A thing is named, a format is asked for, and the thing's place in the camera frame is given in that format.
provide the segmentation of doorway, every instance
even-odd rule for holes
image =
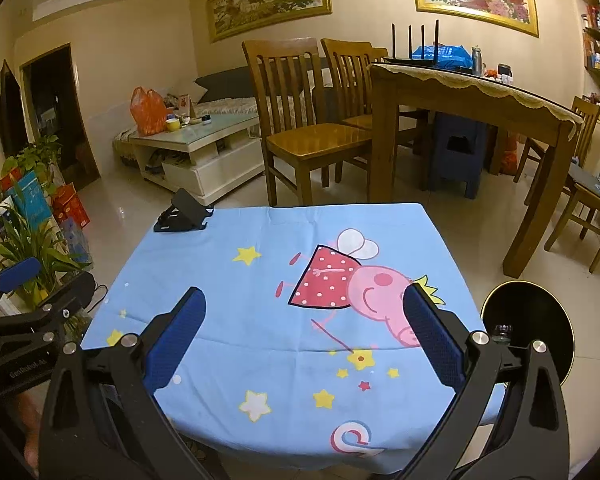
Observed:
[[[22,66],[33,135],[56,135],[59,170],[80,190],[100,177],[84,129],[74,80],[71,46],[64,45]]]

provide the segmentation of blue gripper pad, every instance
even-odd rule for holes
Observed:
[[[451,386],[457,392],[465,381],[464,353],[440,320],[438,312],[450,316],[454,314],[439,310],[417,283],[409,285],[404,291],[402,305],[404,314],[440,382]]]
[[[173,377],[191,341],[205,320],[205,295],[195,287],[177,302],[167,316],[173,316],[145,360],[144,387],[153,395],[164,388]]]
[[[40,262],[34,258],[27,258],[0,273],[0,292],[11,292],[19,286],[35,278],[40,272]]]

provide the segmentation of black cable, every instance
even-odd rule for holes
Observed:
[[[107,294],[109,293],[109,287],[108,287],[107,285],[105,285],[104,283],[100,283],[100,284],[99,284],[99,285],[96,287],[96,289],[93,291],[93,294],[95,294],[95,293],[98,291],[98,289],[99,289],[100,287],[102,287],[102,286],[103,286],[103,287],[104,287],[104,289],[105,289],[104,296],[102,296],[102,297],[101,297],[99,300],[97,300],[97,301],[96,301],[96,303],[94,303],[94,304],[93,304],[93,306],[92,306],[90,309],[88,309],[88,310],[87,310],[87,314],[90,314],[90,313],[91,313],[91,311],[92,311],[94,308],[96,308],[96,307],[97,307],[97,306],[98,306],[100,303],[102,303],[102,300],[104,300],[104,299],[107,297]]]

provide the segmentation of chair backrest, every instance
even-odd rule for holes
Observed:
[[[368,66],[388,56],[385,48],[368,41],[321,40],[336,89],[340,120],[372,113],[371,75]]]
[[[580,126],[576,145],[576,157],[579,161],[578,165],[582,168],[586,161],[586,157],[588,156],[588,150],[591,147],[595,125],[600,117],[600,107],[588,101],[584,101],[582,98],[575,97],[573,99],[571,110],[584,118],[584,122]]]
[[[318,41],[315,38],[250,40],[242,43],[242,49],[256,92],[257,113],[263,137],[272,131],[279,133],[293,127],[324,122],[324,82]],[[315,82],[315,109],[311,99],[309,70],[313,71]],[[289,104],[293,104],[293,121]]]

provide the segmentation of blue plastic stool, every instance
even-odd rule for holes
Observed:
[[[475,198],[486,152],[486,124],[464,117],[436,113],[429,189],[441,178],[466,182],[466,198]]]

